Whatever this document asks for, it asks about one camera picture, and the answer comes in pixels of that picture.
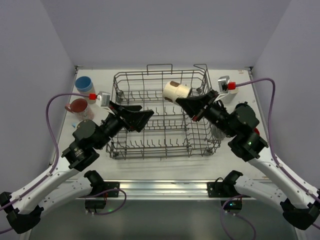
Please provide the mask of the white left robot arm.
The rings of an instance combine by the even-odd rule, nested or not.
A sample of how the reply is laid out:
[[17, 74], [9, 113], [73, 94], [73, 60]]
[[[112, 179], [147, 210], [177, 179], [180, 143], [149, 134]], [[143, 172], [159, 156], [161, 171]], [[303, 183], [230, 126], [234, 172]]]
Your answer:
[[143, 110], [140, 105], [123, 106], [110, 102], [108, 108], [110, 112], [101, 124], [85, 119], [77, 125], [72, 134], [73, 142], [51, 167], [19, 190], [0, 194], [0, 208], [17, 234], [34, 228], [54, 206], [102, 191], [103, 180], [95, 170], [88, 171], [69, 186], [60, 185], [96, 161], [100, 157], [97, 151], [122, 129], [139, 133], [154, 115], [153, 110]]

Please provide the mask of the dark grey mug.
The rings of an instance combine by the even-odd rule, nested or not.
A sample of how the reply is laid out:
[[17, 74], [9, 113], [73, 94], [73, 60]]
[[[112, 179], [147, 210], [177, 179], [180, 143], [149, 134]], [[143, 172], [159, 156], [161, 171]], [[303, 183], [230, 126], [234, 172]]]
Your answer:
[[225, 134], [215, 125], [211, 127], [211, 134], [218, 140], [223, 140], [225, 138]]

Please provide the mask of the cream and brown mug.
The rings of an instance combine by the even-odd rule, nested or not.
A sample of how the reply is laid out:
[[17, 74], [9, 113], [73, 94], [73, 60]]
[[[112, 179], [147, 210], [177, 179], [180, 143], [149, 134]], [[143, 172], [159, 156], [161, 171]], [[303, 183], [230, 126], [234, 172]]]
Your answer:
[[185, 86], [175, 81], [168, 81], [163, 88], [162, 97], [165, 100], [177, 105], [176, 100], [178, 98], [187, 98], [191, 95], [191, 92], [191, 87]]

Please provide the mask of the pink ghost pattern mug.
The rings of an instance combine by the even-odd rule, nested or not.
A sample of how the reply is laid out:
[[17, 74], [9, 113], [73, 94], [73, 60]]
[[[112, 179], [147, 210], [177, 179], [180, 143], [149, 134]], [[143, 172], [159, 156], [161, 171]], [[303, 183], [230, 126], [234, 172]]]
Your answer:
[[83, 98], [77, 98], [73, 100], [71, 103], [66, 104], [64, 108], [68, 112], [74, 114], [79, 121], [94, 119], [94, 113], [91, 107]]

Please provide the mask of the white faceted ceramic mug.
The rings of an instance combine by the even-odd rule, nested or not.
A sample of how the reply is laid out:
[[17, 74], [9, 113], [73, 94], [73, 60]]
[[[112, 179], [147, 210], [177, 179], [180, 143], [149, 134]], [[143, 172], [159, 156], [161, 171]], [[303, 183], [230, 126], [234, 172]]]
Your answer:
[[221, 99], [224, 104], [229, 104], [233, 101], [235, 96], [238, 94], [239, 88], [236, 87], [233, 90], [229, 90], [228, 93]]

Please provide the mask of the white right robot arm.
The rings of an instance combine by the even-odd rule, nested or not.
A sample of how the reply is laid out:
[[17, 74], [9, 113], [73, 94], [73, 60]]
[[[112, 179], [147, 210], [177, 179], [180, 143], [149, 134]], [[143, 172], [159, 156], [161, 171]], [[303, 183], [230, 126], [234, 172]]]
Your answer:
[[234, 155], [260, 170], [275, 188], [263, 186], [233, 170], [225, 179], [233, 191], [250, 196], [279, 210], [295, 228], [306, 230], [320, 216], [320, 190], [295, 174], [271, 151], [256, 127], [259, 120], [247, 102], [228, 113], [214, 90], [201, 96], [177, 98], [179, 105], [194, 122], [205, 118], [227, 137]]

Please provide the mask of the red mug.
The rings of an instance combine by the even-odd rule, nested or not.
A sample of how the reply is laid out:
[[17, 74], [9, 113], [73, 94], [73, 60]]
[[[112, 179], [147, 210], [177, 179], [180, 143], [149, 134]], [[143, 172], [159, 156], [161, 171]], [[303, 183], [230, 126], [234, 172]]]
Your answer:
[[260, 135], [260, 131], [257, 128], [254, 128], [253, 130], [256, 134]]

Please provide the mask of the blue plastic tumbler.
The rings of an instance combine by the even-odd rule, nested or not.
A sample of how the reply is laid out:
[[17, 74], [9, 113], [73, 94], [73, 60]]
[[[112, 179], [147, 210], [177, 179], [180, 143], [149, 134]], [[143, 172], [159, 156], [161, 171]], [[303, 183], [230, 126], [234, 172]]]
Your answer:
[[94, 90], [94, 84], [92, 79], [88, 76], [81, 76], [75, 80], [75, 87], [80, 93], [92, 92]]

